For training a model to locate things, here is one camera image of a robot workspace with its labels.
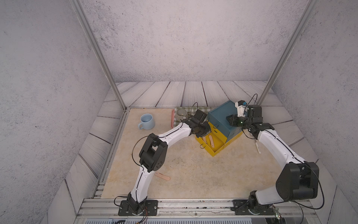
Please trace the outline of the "teal drawer cabinet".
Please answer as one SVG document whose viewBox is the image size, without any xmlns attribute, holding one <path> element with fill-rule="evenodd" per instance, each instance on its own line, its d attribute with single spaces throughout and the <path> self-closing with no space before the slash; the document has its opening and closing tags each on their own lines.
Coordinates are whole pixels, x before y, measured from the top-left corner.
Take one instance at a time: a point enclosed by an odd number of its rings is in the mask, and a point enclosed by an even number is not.
<svg viewBox="0 0 358 224">
<path fill-rule="evenodd" d="M 226 120 L 229 115 L 237 114 L 234 102 L 231 100 L 218 106 L 208 113 L 208 122 L 211 122 L 215 128 L 219 129 L 229 140 L 239 134 L 242 129 L 240 127 L 232 127 Z"/>
</svg>

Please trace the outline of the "pink fruit knife front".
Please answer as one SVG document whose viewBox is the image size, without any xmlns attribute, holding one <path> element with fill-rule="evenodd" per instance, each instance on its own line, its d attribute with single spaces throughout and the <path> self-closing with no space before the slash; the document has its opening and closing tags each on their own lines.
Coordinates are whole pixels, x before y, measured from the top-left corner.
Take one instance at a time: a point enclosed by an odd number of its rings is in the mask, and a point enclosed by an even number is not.
<svg viewBox="0 0 358 224">
<path fill-rule="evenodd" d="M 161 178 L 161 179 L 163 179 L 163 180 L 166 180 L 166 181 L 170 181 L 170 180 L 171 180 L 171 178 L 170 178 L 169 176 L 164 175 L 164 174 L 159 173 L 159 172 L 156 172 L 156 173 L 155 173 L 155 176 L 157 176 L 157 177 L 159 177 L 159 178 Z"/>
</svg>

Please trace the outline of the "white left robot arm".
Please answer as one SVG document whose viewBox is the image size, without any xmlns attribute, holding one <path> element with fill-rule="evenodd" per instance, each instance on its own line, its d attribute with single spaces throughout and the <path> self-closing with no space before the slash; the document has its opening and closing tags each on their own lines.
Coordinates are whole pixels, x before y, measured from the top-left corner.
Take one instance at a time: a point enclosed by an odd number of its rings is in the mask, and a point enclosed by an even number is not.
<svg viewBox="0 0 358 224">
<path fill-rule="evenodd" d="M 197 138 L 205 137 L 211 132 L 206 121 L 207 114 L 197 110 L 191 118 L 184 119 L 173 129 L 159 135 L 151 133 L 146 137 L 139 153 L 139 175 L 133 190 L 128 194 L 127 201 L 131 205 L 141 205 L 147 199 L 148 189 L 157 170 L 159 170 L 167 155 L 167 150 L 192 134 Z"/>
</svg>

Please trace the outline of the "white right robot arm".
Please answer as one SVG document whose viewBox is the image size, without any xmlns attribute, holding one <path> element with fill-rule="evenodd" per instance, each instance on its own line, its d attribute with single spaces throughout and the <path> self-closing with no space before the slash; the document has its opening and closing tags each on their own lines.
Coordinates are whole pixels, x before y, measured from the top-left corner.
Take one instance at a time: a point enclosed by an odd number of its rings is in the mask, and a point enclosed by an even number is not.
<svg viewBox="0 0 358 224">
<path fill-rule="evenodd" d="M 226 117 L 229 124 L 248 130 L 255 140 L 269 150 L 282 170 L 273 187 L 250 193 L 248 208 L 253 210 L 275 203 L 316 198 L 323 191 L 318 165 L 300 157 L 271 124 L 263 121 L 260 106 L 248 105 L 241 100 L 235 103 L 235 107 L 237 112 Z"/>
</svg>

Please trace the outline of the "green checkered cloth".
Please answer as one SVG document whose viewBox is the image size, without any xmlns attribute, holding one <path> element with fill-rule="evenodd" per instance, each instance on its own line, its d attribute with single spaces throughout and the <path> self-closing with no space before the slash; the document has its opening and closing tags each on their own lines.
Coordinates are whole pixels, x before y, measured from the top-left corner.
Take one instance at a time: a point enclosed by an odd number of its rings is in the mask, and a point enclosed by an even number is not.
<svg viewBox="0 0 358 224">
<path fill-rule="evenodd" d="M 179 108 L 184 108 L 187 110 L 187 113 L 188 113 L 187 119 L 193 117 L 197 110 L 201 110 L 204 113 L 208 114 L 209 111 L 214 109 L 213 107 L 205 107 L 205 106 L 175 107 L 175 113 L 176 113 L 177 109 L 179 109 Z M 174 127 L 179 125 L 179 123 L 180 122 L 178 122 L 175 118 Z"/>
</svg>

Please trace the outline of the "pink plastic tray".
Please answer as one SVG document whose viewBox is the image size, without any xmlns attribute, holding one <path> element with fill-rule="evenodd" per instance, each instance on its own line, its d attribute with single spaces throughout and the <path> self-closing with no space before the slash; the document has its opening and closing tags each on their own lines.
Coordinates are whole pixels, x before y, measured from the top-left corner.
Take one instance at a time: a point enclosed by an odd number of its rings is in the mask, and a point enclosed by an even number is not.
<svg viewBox="0 0 358 224">
<path fill-rule="evenodd" d="M 172 110 L 171 128 L 174 128 L 175 121 L 175 109 Z"/>
</svg>

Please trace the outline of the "light blue ceramic mug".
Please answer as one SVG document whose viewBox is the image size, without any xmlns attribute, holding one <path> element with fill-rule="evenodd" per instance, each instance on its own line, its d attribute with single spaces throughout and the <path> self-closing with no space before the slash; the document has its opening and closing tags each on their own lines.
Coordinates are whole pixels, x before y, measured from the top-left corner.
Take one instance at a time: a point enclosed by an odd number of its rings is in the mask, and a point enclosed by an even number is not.
<svg viewBox="0 0 358 224">
<path fill-rule="evenodd" d="M 146 113 L 140 117 L 140 123 L 138 124 L 139 130 L 151 130 L 155 127 L 155 120 L 153 116 Z"/>
</svg>

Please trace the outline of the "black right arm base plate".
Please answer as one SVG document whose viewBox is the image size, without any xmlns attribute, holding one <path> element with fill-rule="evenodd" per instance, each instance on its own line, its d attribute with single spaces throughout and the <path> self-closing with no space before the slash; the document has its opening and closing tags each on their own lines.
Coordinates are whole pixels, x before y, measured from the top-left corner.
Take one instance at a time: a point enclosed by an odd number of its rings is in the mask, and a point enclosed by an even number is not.
<svg viewBox="0 0 358 224">
<path fill-rule="evenodd" d="M 233 200 L 233 206 L 230 208 L 235 215 L 260 215 L 270 216 L 275 215 L 274 210 L 270 205 L 252 205 L 248 200 Z"/>
</svg>

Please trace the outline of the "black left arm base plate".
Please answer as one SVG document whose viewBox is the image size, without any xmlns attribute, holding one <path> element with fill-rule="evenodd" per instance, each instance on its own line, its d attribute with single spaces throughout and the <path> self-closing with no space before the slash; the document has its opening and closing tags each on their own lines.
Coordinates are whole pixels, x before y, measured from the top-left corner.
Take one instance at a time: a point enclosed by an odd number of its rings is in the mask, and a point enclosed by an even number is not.
<svg viewBox="0 0 358 224">
<path fill-rule="evenodd" d="M 118 205 L 119 216 L 156 216 L 158 212 L 158 200 L 148 200 L 137 203 L 133 198 L 122 200 Z"/>
</svg>

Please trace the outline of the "grey aluminium corner post right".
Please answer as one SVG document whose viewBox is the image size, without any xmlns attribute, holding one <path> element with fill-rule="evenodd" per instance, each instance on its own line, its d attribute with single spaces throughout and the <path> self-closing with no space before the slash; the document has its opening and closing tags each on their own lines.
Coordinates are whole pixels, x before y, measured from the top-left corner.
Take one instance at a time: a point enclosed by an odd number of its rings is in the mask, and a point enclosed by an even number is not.
<svg viewBox="0 0 358 224">
<path fill-rule="evenodd" d="M 277 65 L 275 66 L 273 72 L 271 73 L 266 86 L 259 98 L 259 100 L 256 102 L 256 105 L 262 106 L 267 95 L 269 94 L 270 89 L 273 87 L 274 83 L 276 82 L 277 78 L 279 77 L 285 63 L 287 62 L 290 54 L 292 53 L 296 42 L 299 40 L 299 37 L 303 33 L 305 27 L 307 26 L 310 18 L 312 17 L 313 13 L 315 12 L 316 7 L 319 4 L 319 0 L 310 0 L 308 1 L 308 4 L 303 11 L 303 14 L 298 21 L 295 29 L 292 32 L 292 35 L 290 36 L 288 43 L 286 47 L 284 48 L 282 55 L 280 56 L 280 59 L 278 60 Z"/>
</svg>

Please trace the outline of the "grey aluminium corner post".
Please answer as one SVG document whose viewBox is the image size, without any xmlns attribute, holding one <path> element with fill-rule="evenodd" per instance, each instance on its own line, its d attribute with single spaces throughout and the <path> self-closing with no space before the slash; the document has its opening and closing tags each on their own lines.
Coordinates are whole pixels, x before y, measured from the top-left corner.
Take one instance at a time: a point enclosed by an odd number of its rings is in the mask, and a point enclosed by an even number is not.
<svg viewBox="0 0 358 224">
<path fill-rule="evenodd" d="M 266 86 L 259 98 L 259 100 L 256 102 L 256 105 L 262 106 L 267 95 L 269 94 L 270 89 L 273 87 L 274 83 L 276 82 L 277 78 L 279 77 L 285 63 L 287 62 L 290 54 L 292 53 L 296 42 L 299 40 L 299 37 L 303 33 L 305 27 L 307 26 L 310 18 L 312 17 L 313 13 L 315 12 L 316 7 L 319 4 L 319 0 L 310 0 L 308 1 L 308 4 L 303 11 L 303 14 L 298 21 L 295 29 L 292 32 L 292 35 L 290 36 L 288 43 L 286 47 L 284 48 L 282 55 L 280 56 L 280 59 L 278 60 L 277 65 L 275 66 L 273 72 L 271 73 Z"/>
<path fill-rule="evenodd" d="M 114 93 L 117 101 L 119 102 L 120 107 L 125 111 L 127 109 L 127 107 L 126 107 L 126 105 L 121 97 L 121 94 L 117 88 L 117 85 L 116 85 L 114 78 L 111 74 L 111 71 L 109 69 L 109 66 L 108 66 L 108 64 L 103 56 L 103 53 L 100 49 L 100 46 L 94 36 L 94 33 L 90 27 L 90 23 L 88 22 L 88 19 L 85 15 L 85 12 L 82 8 L 80 1 L 70 0 L 70 3 L 75 11 L 75 14 L 77 15 L 77 18 L 84 30 L 85 35 L 92 47 L 92 50 L 94 51 L 94 54 L 95 54 L 98 62 L 100 63 L 100 66 L 104 72 L 104 75 L 105 75 L 107 81 L 109 82 L 109 85 L 110 85 L 111 89 L 113 90 L 113 93 Z"/>
</svg>

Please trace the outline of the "aluminium front rail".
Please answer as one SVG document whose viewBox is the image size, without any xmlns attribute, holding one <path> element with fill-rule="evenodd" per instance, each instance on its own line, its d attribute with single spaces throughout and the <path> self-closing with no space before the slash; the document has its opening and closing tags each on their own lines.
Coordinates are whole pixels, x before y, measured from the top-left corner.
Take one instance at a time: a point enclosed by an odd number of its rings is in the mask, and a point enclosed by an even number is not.
<svg viewBox="0 0 358 224">
<path fill-rule="evenodd" d="M 236 215 L 231 210 L 231 198 L 220 199 L 159 199 L 155 216 L 119 216 L 119 201 L 110 199 L 86 199 L 75 219 L 76 224 L 319 224 L 315 211 L 306 206 L 311 203 L 280 203 L 274 205 L 274 213 L 252 215 L 244 212 Z"/>
</svg>

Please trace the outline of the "grey aluminium corner post left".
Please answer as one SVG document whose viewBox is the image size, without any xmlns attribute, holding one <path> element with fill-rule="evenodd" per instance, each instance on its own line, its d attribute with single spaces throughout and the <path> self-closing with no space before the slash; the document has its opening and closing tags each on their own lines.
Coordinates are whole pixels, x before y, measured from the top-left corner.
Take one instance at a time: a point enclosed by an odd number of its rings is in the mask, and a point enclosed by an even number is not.
<svg viewBox="0 0 358 224">
<path fill-rule="evenodd" d="M 111 71 L 109 69 L 109 66 L 108 66 L 108 64 L 103 56 L 103 53 L 100 49 L 100 46 L 94 36 L 94 33 L 90 27 L 90 23 L 88 22 L 88 19 L 85 15 L 85 12 L 82 8 L 80 1 L 70 0 L 70 3 L 75 11 L 75 14 L 77 15 L 77 18 L 84 30 L 85 35 L 92 47 L 92 50 L 94 51 L 94 54 L 95 54 L 98 62 L 100 63 L 100 66 L 104 72 L 104 75 L 105 75 L 107 81 L 109 82 L 109 85 L 110 85 L 111 89 L 113 90 L 113 93 L 114 93 L 117 101 L 119 102 L 120 107 L 125 111 L 127 109 L 127 107 L 126 107 L 126 105 L 121 97 L 121 94 L 117 88 L 117 85 L 116 85 L 114 78 L 111 74 Z"/>
</svg>

